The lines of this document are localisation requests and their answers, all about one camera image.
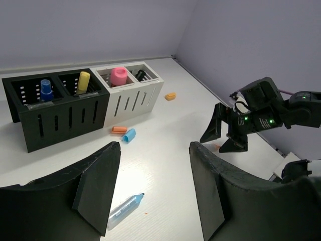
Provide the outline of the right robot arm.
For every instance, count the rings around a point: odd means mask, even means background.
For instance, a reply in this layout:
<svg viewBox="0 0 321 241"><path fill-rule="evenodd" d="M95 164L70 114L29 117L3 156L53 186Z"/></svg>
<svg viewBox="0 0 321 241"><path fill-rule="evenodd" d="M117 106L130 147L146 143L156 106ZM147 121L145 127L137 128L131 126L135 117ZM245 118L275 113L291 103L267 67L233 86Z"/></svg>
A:
<svg viewBox="0 0 321 241"><path fill-rule="evenodd" d="M266 76L231 94L233 106L215 105L201 143L220 139L221 123L228 125L227 139L217 155L223 160L263 179L280 165L279 153L263 148L261 140L275 144L283 153L298 157L320 158L320 88L304 87L283 98L279 80Z"/></svg>

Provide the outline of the blue pencil-shaped pen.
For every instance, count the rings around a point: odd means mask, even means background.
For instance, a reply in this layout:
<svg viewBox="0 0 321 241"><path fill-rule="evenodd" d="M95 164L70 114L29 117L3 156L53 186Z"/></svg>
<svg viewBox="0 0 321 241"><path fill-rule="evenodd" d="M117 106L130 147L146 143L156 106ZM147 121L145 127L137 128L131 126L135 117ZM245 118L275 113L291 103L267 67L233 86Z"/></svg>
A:
<svg viewBox="0 0 321 241"><path fill-rule="evenodd" d="M144 193L133 195L127 198L122 204L114 208L110 212L108 222L107 222L107 229L108 230L114 229L125 218L127 218L133 211L135 211L139 207L144 195L145 195Z"/></svg>

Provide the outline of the orange yellow eraser cap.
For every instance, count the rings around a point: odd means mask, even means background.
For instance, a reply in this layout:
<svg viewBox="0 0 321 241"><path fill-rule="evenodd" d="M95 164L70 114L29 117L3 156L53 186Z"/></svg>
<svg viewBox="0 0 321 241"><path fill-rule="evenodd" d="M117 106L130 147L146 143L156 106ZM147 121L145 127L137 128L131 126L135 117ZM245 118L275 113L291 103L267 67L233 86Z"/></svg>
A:
<svg viewBox="0 0 321 241"><path fill-rule="evenodd" d="M176 93L175 93L175 92L168 93L168 94L165 96L165 99L166 99L167 101L174 100L175 98L176 98Z"/></svg>

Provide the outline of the pink glue stick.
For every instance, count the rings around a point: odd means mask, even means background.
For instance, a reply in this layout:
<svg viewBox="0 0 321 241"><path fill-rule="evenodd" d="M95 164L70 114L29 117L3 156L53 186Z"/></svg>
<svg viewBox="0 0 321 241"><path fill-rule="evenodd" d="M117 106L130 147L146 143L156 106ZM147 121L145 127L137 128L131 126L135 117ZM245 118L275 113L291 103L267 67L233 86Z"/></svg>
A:
<svg viewBox="0 0 321 241"><path fill-rule="evenodd" d="M112 69L110 82L112 87L125 85L127 82L127 70L124 67L116 67Z"/></svg>

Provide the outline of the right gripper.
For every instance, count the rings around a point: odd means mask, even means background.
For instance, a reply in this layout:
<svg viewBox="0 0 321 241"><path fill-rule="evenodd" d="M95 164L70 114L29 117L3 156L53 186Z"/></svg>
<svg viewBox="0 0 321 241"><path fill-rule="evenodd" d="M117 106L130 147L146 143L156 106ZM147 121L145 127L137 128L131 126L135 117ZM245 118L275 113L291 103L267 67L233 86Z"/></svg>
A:
<svg viewBox="0 0 321 241"><path fill-rule="evenodd" d="M231 113L228 117L228 140L219 148L219 153L248 151L247 135L281 127L282 115L288 112L279 90L270 77L249 83L238 90L249 106L249 112ZM210 123L200 138L207 143L221 137L222 122L227 122L226 106L215 105Z"/></svg>

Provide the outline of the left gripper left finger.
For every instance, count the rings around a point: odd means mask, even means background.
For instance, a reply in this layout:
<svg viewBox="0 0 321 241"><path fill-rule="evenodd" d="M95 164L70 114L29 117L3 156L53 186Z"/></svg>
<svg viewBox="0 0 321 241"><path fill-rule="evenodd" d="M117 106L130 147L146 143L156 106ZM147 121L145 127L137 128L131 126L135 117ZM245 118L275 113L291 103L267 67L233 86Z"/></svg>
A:
<svg viewBox="0 0 321 241"><path fill-rule="evenodd" d="M1 240L100 240L120 156L111 142L50 175L1 188Z"/></svg>

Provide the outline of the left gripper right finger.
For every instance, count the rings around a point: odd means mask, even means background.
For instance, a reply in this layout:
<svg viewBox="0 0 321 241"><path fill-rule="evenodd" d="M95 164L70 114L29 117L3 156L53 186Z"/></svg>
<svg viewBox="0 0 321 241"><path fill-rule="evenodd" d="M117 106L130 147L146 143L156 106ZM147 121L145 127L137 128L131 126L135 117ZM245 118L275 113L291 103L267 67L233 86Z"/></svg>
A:
<svg viewBox="0 0 321 241"><path fill-rule="evenodd" d="M281 184L189 147L204 240L320 240L320 178Z"/></svg>

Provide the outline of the blue black highlighter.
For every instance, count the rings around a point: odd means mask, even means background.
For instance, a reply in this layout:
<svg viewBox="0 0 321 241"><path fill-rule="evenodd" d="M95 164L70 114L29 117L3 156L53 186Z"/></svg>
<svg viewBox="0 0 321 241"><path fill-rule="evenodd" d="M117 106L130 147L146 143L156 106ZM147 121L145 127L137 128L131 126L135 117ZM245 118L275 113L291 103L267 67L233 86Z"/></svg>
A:
<svg viewBox="0 0 321 241"><path fill-rule="evenodd" d="M141 81L144 80L145 75L146 75L146 72L143 71L142 69L140 69L140 70L136 73L135 78L136 78L139 82L141 82Z"/></svg>

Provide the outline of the yellow pencil-shaped pen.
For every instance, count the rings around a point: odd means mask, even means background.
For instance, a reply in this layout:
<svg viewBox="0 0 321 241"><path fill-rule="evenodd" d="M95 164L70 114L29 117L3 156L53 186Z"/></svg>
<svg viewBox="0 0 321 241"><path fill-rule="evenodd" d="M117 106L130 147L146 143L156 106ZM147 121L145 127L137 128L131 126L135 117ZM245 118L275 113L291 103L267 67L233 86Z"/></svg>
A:
<svg viewBox="0 0 321 241"><path fill-rule="evenodd" d="M90 74L88 72L81 71L78 79L77 90L76 90L77 95L84 94L87 92L89 80L90 80Z"/></svg>

